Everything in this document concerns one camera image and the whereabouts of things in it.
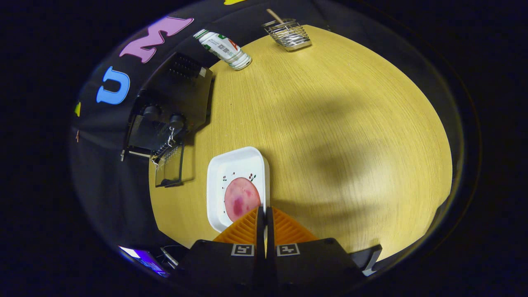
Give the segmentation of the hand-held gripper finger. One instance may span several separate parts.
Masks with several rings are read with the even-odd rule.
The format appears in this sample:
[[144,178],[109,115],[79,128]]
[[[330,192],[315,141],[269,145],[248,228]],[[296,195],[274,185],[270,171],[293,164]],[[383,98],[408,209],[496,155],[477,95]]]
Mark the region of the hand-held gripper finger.
[[266,209],[272,289],[355,289],[365,276],[335,238],[319,239],[285,212]]
[[266,281],[266,218],[257,207],[213,240],[197,240],[181,262],[188,289],[260,289]]

